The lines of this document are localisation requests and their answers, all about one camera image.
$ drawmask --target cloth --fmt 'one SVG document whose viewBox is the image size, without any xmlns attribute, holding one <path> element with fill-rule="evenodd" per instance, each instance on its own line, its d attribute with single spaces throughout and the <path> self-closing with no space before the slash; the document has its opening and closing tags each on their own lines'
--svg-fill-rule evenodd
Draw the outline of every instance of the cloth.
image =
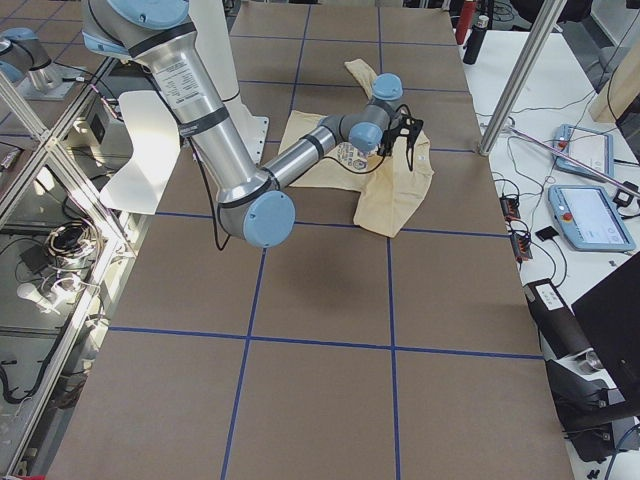
<svg viewBox="0 0 640 480">
<path fill-rule="evenodd" d="M 346 62 L 345 66 L 370 96 L 373 80 L 377 76 L 373 69 L 360 59 Z M 295 110 L 291 112 L 280 143 L 280 152 L 312 131 L 322 118 L 322 115 Z M 429 147 L 429 139 L 421 132 L 414 147 L 413 172 L 407 166 L 406 139 L 400 137 L 394 145 L 393 155 L 369 175 L 355 175 L 335 160 L 325 158 L 291 186 L 360 192 L 353 223 L 372 232 L 395 237 L 422 204 L 431 185 L 434 172 L 429 162 Z M 382 161 L 378 155 L 364 157 L 349 143 L 338 145 L 327 156 L 357 171 L 372 170 Z"/>
</svg>

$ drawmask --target reflected robot arm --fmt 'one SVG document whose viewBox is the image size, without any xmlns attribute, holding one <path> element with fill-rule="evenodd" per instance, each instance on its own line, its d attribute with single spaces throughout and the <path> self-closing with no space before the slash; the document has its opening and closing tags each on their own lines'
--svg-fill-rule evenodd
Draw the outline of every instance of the reflected robot arm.
<svg viewBox="0 0 640 480">
<path fill-rule="evenodd" d="M 279 244 L 293 228 L 295 208 L 281 189 L 339 143 L 376 150 L 384 133 L 403 120 L 400 79 L 384 74 L 361 113 L 326 117 L 264 167 L 256 166 L 196 52 L 188 2 L 84 0 L 83 10 L 85 45 L 96 53 L 130 58 L 151 72 L 179 121 L 180 134 L 195 144 L 218 186 L 220 224 L 257 247 Z"/>
<path fill-rule="evenodd" d="M 0 33 L 0 71 L 11 82 L 28 75 L 34 88 L 43 93 L 62 84 L 57 65 L 28 28 L 11 28 Z"/>
</svg>

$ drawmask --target red cylinder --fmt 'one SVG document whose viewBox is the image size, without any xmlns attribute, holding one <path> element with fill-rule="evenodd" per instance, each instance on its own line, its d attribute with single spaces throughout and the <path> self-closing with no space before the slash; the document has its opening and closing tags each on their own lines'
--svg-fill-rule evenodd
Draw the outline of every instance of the red cylinder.
<svg viewBox="0 0 640 480">
<path fill-rule="evenodd" d="M 467 36 L 467 31 L 473 22 L 473 15 L 476 13 L 476 0 L 466 0 L 460 12 L 458 26 L 456 27 L 456 43 L 462 45 Z"/>
</svg>

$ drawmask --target blue joint cap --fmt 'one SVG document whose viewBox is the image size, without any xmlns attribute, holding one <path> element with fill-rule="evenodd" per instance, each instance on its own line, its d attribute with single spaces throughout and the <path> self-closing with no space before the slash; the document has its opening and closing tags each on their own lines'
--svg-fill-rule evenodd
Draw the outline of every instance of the blue joint cap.
<svg viewBox="0 0 640 480">
<path fill-rule="evenodd" d="M 2 35 L 9 40 L 37 40 L 38 36 L 33 33 L 33 30 L 24 27 L 10 28 L 2 32 Z"/>
<path fill-rule="evenodd" d="M 393 102 L 402 98 L 402 80 L 393 73 L 383 73 L 373 81 L 373 96 Z"/>
<path fill-rule="evenodd" d="M 126 48 L 117 43 L 107 42 L 102 38 L 94 37 L 86 32 L 82 32 L 84 37 L 84 45 L 88 50 L 99 55 L 106 55 L 108 57 L 116 57 L 122 60 L 129 60 L 131 56 Z"/>
<path fill-rule="evenodd" d="M 382 130 L 375 123 L 356 123 L 349 132 L 349 143 L 364 153 L 375 150 L 382 140 Z"/>
<path fill-rule="evenodd" d="M 151 30 L 180 25 L 189 14 L 185 0 L 107 0 L 125 20 Z"/>
<path fill-rule="evenodd" d="M 274 247 L 289 236 L 295 220 L 293 201 L 283 192 L 267 192 L 254 200 L 247 210 L 244 238 L 255 247 Z"/>
<path fill-rule="evenodd" d="M 0 62 L 0 72 L 4 73 L 12 83 L 24 78 L 20 70 L 7 62 Z"/>
</svg>

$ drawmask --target white table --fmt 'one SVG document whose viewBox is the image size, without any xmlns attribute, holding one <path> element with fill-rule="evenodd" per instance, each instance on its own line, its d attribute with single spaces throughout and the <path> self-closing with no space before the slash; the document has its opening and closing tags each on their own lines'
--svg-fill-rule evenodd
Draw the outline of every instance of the white table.
<svg viewBox="0 0 640 480">
<path fill-rule="evenodd" d="M 493 112 L 527 35 L 527 33 L 520 32 L 487 32 L 476 64 L 465 65 L 465 74 L 469 90 L 473 95 L 476 113 L 490 115 Z M 566 41 L 560 34 L 552 34 L 513 111 L 525 108 L 564 107 L 571 102 L 580 100 L 589 92 L 593 92 L 593 88 Z M 583 117 L 585 108 L 593 98 L 595 98 L 595 93 L 563 109 L 528 110 L 512 114 L 512 117 L 515 119 L 518 130 L 540 140 L 552 139 L 561 124 L 576 124 L 581 118 L 579 125 L 585 128 L 599 131 L 614 128 L 613 124 L 594 122 L 589 116 L 588 110 Z M 478 121 L 481 124 L 488 123 L 489 119 L 489 116 L 478 115 Z M 614 157 L 619 160 L 635 161 L 633 153 L 620 132 L 616 129 L 610 133 L 614 138 Z M 495 178 L 500 178 L 501 174 L 504 178 L 516 183 L 521 193 L 538 193 L 540 191 L 538 185 L 515 171 L 507 148 L 508 137 L 507 134 L 500 136 L 489 157 L 492 170 L 499 173 L 495 175 Z M 544 183 L 553 164 L 551 155 L 539 147 L 516 138 L 510 141 L 510 145 L 518 170 L 534 180 Z M 603 185 L 557 169 L 553 171 L 552 176 L 556 184 Z M 620 181 L 631 181 L 640 185 L 640 168 L 616 164 L 614 177 Z M 496 183 L 499 194 L 502 192 L 503 183 Z M 604 187 L 611 195 L 616 191 L 615 187 L 610 185 L 604 185 Z M 547 188 L 545 188 L 537 208 L 535 206 L 539 196 L 521 198 L 521 217 L 531 232 L 553 225 L 546 190 Z M 504 191 L 505 193 L 515 193 L 515 188 L 511 185 L 505 185 Z M 626 226 L 636 243 L 640 245 L 640 218 L 626 222 Z M 558 266 L 554 280 L 555 283 L 559 282 L 564 273 L 564 264 L 557 247 L 550 241 L 542 244 L 535 237 L 534 240 L 554 258 Z M 628 255 L 621 253 L 576 252 L 569 247 L 562 236 L 556 237 L 556 241 L 568 262 L 567 278 L 559 291 L 569 305 L 629 258 Z M 534 259 L 524 262 L 520 272 L 523 284 L 547 278 L 553 271 L 549 258 L 536 247 L 532 248 Z M 574 369 L 573 362 L 563 360 L 562 363 Z M 586 378 L 589 380 L 604 378 L 610 385 L 613 385 L 606 373 L 590 375 Z M 576 479 L 584 479 L 592 469 L 600 469 L 600 478 L 604 477 L 606 464 L 582 462 L 569 442 L 567 442 L 567 449 Z M 640 452 L 619 455 L 610 480 L 638 479 L 640 479 Z"/>
</svg>

